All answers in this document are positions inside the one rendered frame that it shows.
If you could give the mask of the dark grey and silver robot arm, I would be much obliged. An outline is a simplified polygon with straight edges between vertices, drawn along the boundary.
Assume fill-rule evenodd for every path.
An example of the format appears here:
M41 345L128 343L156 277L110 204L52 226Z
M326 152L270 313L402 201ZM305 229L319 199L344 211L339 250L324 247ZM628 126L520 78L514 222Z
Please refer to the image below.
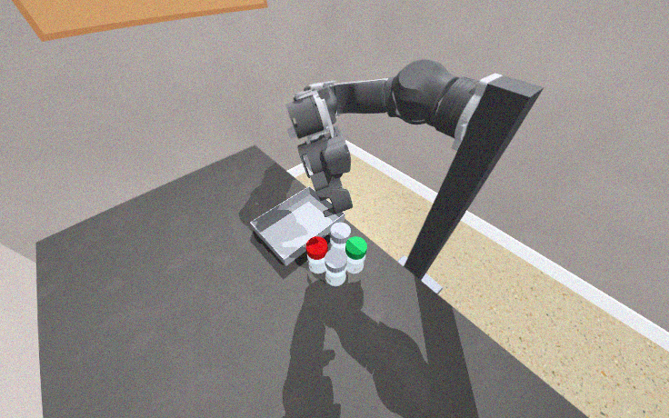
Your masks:
M309 135L308 141L329 132L321 101L324 99L332 124L340 114L387 111L390 117L401 118L408 124L429 124L453 137L452 148L457 151L487 84L500 77L502 75L493 74L480 82L465 76L459 78L451 75L442 64L422 59L407 65L396 77L308 85L306 92L295 94L294 101L286 104L293 124L287 132L290 139Z

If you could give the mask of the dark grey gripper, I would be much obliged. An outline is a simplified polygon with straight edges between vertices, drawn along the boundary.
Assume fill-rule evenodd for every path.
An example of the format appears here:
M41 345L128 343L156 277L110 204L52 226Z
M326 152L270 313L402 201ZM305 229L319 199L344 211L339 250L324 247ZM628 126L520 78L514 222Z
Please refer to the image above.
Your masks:
M331 200L333 208L323 211L327 217L353 208L350 193L343 188L340 180L343 173L349 173L351 170L351 155L338 125L333 128L325 100L321 101L329 133L298 145L298 152L300 157L302 156L305 172L307 171L308 178L311 178L320 201L328 198Z

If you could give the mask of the clear bottle with green cap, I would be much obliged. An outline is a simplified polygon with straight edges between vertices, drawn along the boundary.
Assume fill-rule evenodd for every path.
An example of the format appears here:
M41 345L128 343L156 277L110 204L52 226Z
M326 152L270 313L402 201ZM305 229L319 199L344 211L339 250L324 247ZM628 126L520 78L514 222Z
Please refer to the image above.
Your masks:
M361 237L354 236L346 241L345 253L347 256L347 272L351 274L358 274L363 270L366 249L367 243Z

